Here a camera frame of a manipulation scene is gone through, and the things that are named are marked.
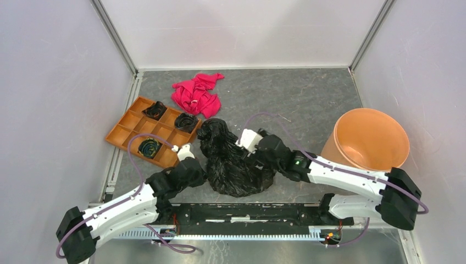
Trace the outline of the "black plastic trash bag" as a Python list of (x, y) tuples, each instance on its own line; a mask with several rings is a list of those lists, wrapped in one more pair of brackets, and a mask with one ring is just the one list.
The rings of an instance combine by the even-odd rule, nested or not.
[(206, 177), (220, 194), (245, 197), (271, 187), (277, 170), (245, 160), (245, 150), (236, 145), (238, 137), (218, 118), (205, 120), (196, 131), (202, 154), (207, 158)]

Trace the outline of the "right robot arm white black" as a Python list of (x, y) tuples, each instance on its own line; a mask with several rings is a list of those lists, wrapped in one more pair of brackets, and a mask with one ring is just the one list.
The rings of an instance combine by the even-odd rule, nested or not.
[(402, 230), (413, 230), (418, 215), (428, 213), (421, 191), (400, 168), (389, 172), (363, 170), (329, 161), (322, 156), (291, 150), (276, 135), (264, 130), (243, 129), (236, 145), (245, 150), (245, 160), (271, 166), (294, 182), (333, 186), (350, 195), (325, 195), (318, 219), (332, 224), (348, 217), (379, 218)]

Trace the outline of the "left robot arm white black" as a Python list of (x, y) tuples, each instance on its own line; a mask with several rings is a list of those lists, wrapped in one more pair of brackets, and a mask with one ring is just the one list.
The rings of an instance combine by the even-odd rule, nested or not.
[(116, 199), (83, 211), (77, 206), (67, 210), (56, 231), (57, 258), (81, 263), (128, 230), (155, 221), (168, 223), (173, 216), (169, 200), (188, 187), (203, 185), (205, 179), (199, 161), (188, 157)]

